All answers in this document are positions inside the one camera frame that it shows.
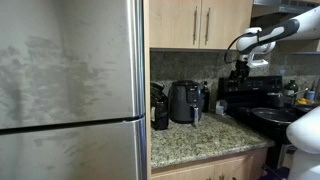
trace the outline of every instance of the cabinet handle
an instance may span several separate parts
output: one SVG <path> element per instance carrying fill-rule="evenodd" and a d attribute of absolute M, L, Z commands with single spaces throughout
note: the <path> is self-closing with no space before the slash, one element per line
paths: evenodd
<path fill-rule="evenodd" d="M 194 11 L 194 19 L 193 19 L 193 45 L 195 44 L 196 33 L 197 33 L 197 14 L 198 14 L 198 6 L 196 6 L 196 10 Z"/>
<path fill-rule="evenodd" d="M 210 8 L 208 10 L 208 13 L 207 13 L 207 28 L 206 28 L 206 35 L 205 35 L 205 39 L 206 39 L 206 44 L 209 40 L 209 22 L 210 22 Z"/>

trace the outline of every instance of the black coffee maker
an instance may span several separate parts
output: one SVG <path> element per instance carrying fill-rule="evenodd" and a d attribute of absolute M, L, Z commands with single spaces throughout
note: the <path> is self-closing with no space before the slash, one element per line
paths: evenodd
<path fill-rule="evenodd" d="M 165 130 L 169 125 L 168 97 L 162 92 L 162 84 L 151 82 L 151 127 Z"/>

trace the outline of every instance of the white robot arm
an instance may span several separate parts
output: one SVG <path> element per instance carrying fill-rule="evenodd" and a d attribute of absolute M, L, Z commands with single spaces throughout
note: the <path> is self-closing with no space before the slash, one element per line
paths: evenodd
<path fill-rule="evenodd" d="M 257 49 L 256 47 L 278 40 L 319 39 L 320 6 L 262 31 L 249 32 L 237 42 L 240 54 L 249 54 Z"/>
<path fill-rule="evenodd" d="M 241 55 L 237 60 L 237 69 L 231 72 L 229 79 L 232 83 L 239 83 L 249 75 L 250 68 L 265 65 L 263 61 L 254 64 L 253 55 L 270 52 L 275 41 L 319 38 L 320 6 L 262 31 L 248 29 L 237 42 L 237 50 Z M 291 123 L 287 128 L 287 137 L 298 148 L 289 180 L 319 180 L 320 107 Z"/>
<path fill-rule="evenodd" d="M 270 52 L 276 41 L 319 38 L 320 6 L 264 30 L 249 28 L 237 41 L 236 46 L 240 57 L 236 62 L 236 70 L 230 73 L 229 80 L 234 84 L 239 84 L 246 80 L 250 68 L 268 65 L 265 60 L 253 61 L 253 57 L 254 54 Z"/>

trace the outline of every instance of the black appliance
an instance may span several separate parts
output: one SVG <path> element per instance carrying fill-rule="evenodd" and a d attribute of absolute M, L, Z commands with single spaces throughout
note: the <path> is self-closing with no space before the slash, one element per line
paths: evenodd
<path fill-rule="evenodd" d="M 169 118 L 177 123 L 197 124 L 201 118 L 200 84 L 191 80 L 175 81 L 169 90 Z"/>
<path fill-rule="evenodd" d="M 275 141 L 275 146 L 268 149 L 266 159 L 266 164 L 274 169 L 282 165 L 285 153 L 292 149 L 286 136 L 286 128 L 290 123 L 283 125 L 268 122 L 254 115 L 252 109 L 272 108 L 294 116 L 290 109 L 274 106 L 274 96 L 270 94 L 281 93 L 282 90 L 281 76 L 248 77 L 241 84 L 230 83 L 228 78 L 220 78 L 218 85 L 218 100 L 226 101 L 226 113 L 229 116 Z"/>
<path fill-rule="evenodd" d="M 151 82 L 151 127 L 165 130 L 169 125 L 168 97 L 162 92 L 162 84 Z"/>

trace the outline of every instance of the robotic arm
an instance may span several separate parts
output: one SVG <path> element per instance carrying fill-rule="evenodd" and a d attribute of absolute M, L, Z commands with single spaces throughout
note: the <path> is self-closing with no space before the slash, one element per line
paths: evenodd
<path fill-rule="evenodd" d="M 237 42 L 240 53 L 236 70 L 231 71 L 229 79 L 233 83 L 246 80 L 250 68 L 268 65 L 265 60 L 253 60 L 255 54 L 270 52 L 278 40 L 307 40 L 320 38 L 320 6 L 299 16 L 261 30 L 249 28 Z"/>

